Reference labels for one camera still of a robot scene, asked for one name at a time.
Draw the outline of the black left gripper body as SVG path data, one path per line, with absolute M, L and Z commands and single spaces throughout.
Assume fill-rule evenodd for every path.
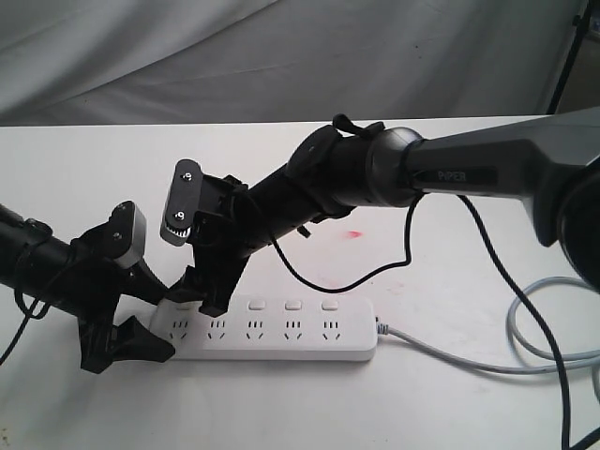
M 111 357 L 114 315 L 123 295 L 125 271 L 104 252 L 107 224 L 98 225 L 71 242 L 77 251 L 67 271 L 74 291 L 81 348 L 81 368 L 99 374 L 115 363 Z

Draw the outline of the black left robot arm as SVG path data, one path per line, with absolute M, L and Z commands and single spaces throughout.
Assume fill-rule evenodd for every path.
M 132 201 L 119 203 L 108 220 L 66 243 L 35 219 L 1 209 L 1 282 L 13 291 L 26 322 L 56 308 L 77 320 L 82 369 L 99 374 L 112 363 L 163 363 L 174 346 L 136 317 L 113 318 L 121 296 L 150 305 L 166 286 L 143 259 L 146 219 Z

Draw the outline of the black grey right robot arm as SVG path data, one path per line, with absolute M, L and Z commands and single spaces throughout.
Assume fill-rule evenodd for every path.
M 219 316 L 249 257 L 273 239 L 359 206 L 404 208 L 427 193 L 521 201 L 538 242 L 560 244 L 574 270 L 598 285 L 597 108 L 436 139 L 338 115 L 253 186 L 178 161 L 160 233 L 191 245 L 194 263 L 167 298 Z

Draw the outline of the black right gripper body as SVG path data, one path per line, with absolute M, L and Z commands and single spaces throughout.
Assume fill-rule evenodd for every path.
M 236 285 L 249 260 L 248 231 L 241 224 L 241 201 L 249 186 L 227 175 L 202 176 L 190 236 L 195 286 Z

